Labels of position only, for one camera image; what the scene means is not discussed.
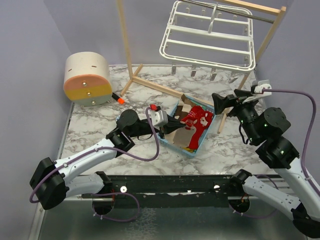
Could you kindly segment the red beige reindeer sock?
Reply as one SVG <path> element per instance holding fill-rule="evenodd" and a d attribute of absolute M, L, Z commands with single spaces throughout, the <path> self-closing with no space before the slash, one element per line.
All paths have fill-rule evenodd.
<path fill-rule="evenodd" d="M 191 149 L 197 149 L 199 146 L 199 141 L 194 135 L 197 132 L 197 124 L 199 123 L 199 119 L 187 119 L 185 117 L 180 122 L 184 123 L 185 127 L 178 129 L 179 141 L 176 146 L 178 146 L 179 148 L 189 147 Z"/>

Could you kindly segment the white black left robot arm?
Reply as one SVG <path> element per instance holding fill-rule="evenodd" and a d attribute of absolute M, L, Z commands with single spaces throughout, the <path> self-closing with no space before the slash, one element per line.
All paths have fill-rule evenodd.
<path fill-rule="evenodd" d="M 85 171 L 121 155 L 145 162 L 146 158 L 129 153 L 135 145 L 133 137 L 153 135 L 155 155 L 158 156 L 160 146 L 157 135 L 163 138 L 165 134 L 185 127 L 184 123 L 169 116 L 158 106 L 149 106 L 145 115 L 145 119 L 140 119 L 134 110 L 127 109 L 116 120 L 116 128 L 93 146 L 70 157 L 42 159 L 29 182 L 32 188 L 29 201 L 40 203 L 44 210 L 50 210 L 66 198 L 76 195 L 97 194 L 101 198 L 106 197 L 111 190 L 108 177 L 102 172 L 83 175 Z"/>

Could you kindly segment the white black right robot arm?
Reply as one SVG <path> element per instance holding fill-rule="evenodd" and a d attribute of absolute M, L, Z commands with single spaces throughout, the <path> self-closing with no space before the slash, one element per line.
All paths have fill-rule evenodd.
<path fill-rule="evenodd" d="M 230 178 L 230 191 L 240 196 L 246 193 L 268 203 L 286 215 L 295 228 L 309 238 L 320 237 L 320 186 L 313 180 L 305 165 L 306 154 L 300 154 L 283 133 L 291 126 L 279 107 L 269 107 L 257 114 L 255 105 L 276 89 L 270 85 L 256 85 L 252 90 L 236 89 L 225 97 L 213 93 L 216 114 L 231 108 L 230 117 L 237 117 L 247 135 L 247 143 L 270 169 L 282 177 L 294 196 L 263 183 L 256 176 L 240 169 Z"/>

